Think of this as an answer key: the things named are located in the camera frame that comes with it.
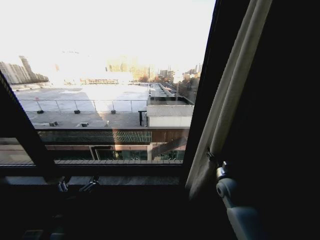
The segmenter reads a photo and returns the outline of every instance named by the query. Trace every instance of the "fence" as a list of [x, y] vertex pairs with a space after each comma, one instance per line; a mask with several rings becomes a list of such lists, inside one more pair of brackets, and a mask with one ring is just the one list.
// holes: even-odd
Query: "fence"
[[147, 106], [147, 100], [31, 100], [20, 99], [26, 112], [116, 112], [136, 113]]

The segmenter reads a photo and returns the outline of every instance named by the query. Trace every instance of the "window frame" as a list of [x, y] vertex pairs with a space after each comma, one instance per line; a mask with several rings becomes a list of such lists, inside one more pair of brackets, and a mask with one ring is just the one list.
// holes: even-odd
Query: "window frame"
[[0, 137], [17, 138], [34, 162], [34, 165], [2, 165], [0, 166], [0, 174], [3, 176], [180, 176], [180, 184], [184, 185], [211, 108], [211, 103], [218, 89], [248, 4], [249, 0], [245, 2], [215, 1], [182, 165], [55, 164], [52, 156], [48, 154], [45, 144], [40, 139], [36, 129], [0, 71], [0, 100], [7, 103], [6, 111], [10, 116], [6, 119], [1, 119], [2, 126], [8, 125], [8, 128]]

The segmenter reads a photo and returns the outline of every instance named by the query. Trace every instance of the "metal railing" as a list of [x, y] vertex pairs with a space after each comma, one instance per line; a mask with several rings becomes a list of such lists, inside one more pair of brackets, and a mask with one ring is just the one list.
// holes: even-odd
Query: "metal railing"
[[24, 111], [36, 112], [116, 112], [137, 113], [147, 106], [148, 100], [60, 100], [60, 99], [19, 99]]

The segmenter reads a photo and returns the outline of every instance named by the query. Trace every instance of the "rooftop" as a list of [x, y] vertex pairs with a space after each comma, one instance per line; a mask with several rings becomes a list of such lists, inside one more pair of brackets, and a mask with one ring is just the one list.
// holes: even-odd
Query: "rooftop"
[[190, 117], [194, 112], [193, 106], [174, 105], [174, 106], [147, 106], [148, 117]]

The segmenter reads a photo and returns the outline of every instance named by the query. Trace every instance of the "white wall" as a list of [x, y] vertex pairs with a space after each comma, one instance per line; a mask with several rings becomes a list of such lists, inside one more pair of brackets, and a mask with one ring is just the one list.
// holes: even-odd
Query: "white wall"
[[149, 116], [149, 127], [190, 127], [192, 116]]

